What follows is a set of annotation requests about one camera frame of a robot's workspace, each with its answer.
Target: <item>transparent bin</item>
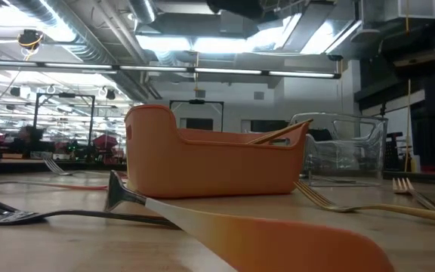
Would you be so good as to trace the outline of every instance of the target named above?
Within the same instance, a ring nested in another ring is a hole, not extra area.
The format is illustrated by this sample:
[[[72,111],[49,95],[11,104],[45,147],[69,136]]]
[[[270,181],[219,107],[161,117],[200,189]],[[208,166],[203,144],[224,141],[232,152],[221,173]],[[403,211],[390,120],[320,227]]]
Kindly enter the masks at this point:
[[[377,185],[384,166],[387,119],[338,113],[299,113],[290,125],[313,119],[302,176],[312,185]]]

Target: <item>cable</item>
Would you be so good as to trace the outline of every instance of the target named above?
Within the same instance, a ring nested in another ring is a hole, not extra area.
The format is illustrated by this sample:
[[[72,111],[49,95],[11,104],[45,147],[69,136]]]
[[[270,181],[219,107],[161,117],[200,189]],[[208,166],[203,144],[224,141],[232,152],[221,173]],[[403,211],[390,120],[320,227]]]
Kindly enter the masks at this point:
[[[404,172],[407,172],[407,162],[409,161],[409,126],[411,117],[411,79],[408,81],[408,94],[407,94],[407,132],[406,132],[406,165]]]
[[[35,47],[35,45],[31,46],[31,51],[30,54],[28,54],[25,58],[24,61],[28,61],[29,57],[31,57],[32,52],[33,52],[33,48]],[[18,73],[14,76],[14,78],[11,80],[11,82],[9,83],[9,85],[6,87],[5,91],[2,92],[2,94],[0,95],[0,99],[1,97],[5,96],[5,94],[8,92],[9,88],[13,85],[14,81],[16,80],[16,78],[20,75],[21,73],[21,69],[18,70]]]
[[[411,32],[409,28],[409,0],[406,0],[406,35],[409,35]]]

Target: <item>wooden table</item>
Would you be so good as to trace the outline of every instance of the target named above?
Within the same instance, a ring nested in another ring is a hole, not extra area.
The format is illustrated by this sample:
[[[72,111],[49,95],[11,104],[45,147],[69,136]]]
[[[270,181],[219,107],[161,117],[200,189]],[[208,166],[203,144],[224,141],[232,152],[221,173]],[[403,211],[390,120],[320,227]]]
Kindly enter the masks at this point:
[[[0,176],[2,180],[101,185],[101,175],[57,177],[48,173]],[[394,195],[389,181],[382,187],[318,187],[340,204],[368,202],[419,207],[408,196]],[[415,184],[435,201],[435,185]],[[8,184],[0,201],[23,210],[101,210],[104,191],[60,190]],[[388,254],[396,271],[435,271],[435,222],[391,212],[356,214],[326,212],[299,192],[282,196],[224,197],[168,201],[196,210],[326,224],[361,233]],[[152,214],[124,203],[116,212]],[[0,271],[234,271],[181,230],[112,219],[58,216],[46,224],[0,227]]]

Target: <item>fork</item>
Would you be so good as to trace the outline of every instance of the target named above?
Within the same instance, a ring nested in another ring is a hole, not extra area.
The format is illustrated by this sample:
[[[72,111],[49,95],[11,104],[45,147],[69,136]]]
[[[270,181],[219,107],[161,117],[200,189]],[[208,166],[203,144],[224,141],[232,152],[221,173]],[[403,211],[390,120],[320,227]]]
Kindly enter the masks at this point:
[[[302,192],[311,202],[315,203],[317,206],[319,206],[322,209],[325,209],[326,211],[330,212],[355,212],[357,210],[362,209],[377,209],[377,210],[383,210],[383,211],[389,211],[389,212],[397,212],[404,215],[412,215],[417,216],[420,218],[427,218],[435,220],[435,211],[425,210],[425,209],[417,209],[417,208],[411,208],[411,207],[404,207],[404,206],[396,206],[396,205],[389,205],[389,204],[370,204],[370,205],[363,205],[363,206],[339,206],[321,194],[317,193],[312,188],[308,187],[306,184],[304,184],[301,181],[295,182],[296,187]]]
[[[77,171],[77,172],[65,172],[53,159],[43,159],[46,166],[55,174],[61,175],[61,176],[70,176],[75,173],[88,173],[88,174],[95,174],[95,175],[108,175],[108,173],[99,173],[99,172],[90,172],[90,171]]]
[[[62,176],[68,176],[73,175],[73,173],[65,172],[58,164],[52,160],[52,159],[43,159],[46,166],[55,174],[62,175]]]
[[[419,202],[419,204],[423,205],[423,207],[435,211],[435,203],[427,198],[422,193],[419,193],[412,186],[409,178],[395,178],[392,179],[392,189],[393,193],[397,194],[410,194],[414,197],[415,200]]]
[[[160,216],[125,215],[112,212],[96,212],[85,210],[60,210],[55,212],[25,212],[0,202],[0,226],[14,226],[20,224],[33,224],[42,222],[45,218],[55,215],[81,215],[95,218],[111,218],[126,221],[136,221],[148,224],[158,224],[168,227],[177,227],[169,220]]]

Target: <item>orange plastic tray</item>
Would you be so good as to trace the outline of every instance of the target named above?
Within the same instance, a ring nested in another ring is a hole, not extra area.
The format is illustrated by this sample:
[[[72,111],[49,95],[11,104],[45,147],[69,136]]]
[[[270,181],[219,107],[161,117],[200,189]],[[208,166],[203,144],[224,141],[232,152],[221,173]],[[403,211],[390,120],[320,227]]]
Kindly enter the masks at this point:
[[[290,193],[308,124],[286,147],[246,144],[262,134],[178,129],[169,108],[133,107],[125,117],[128,186],[155,198]]]

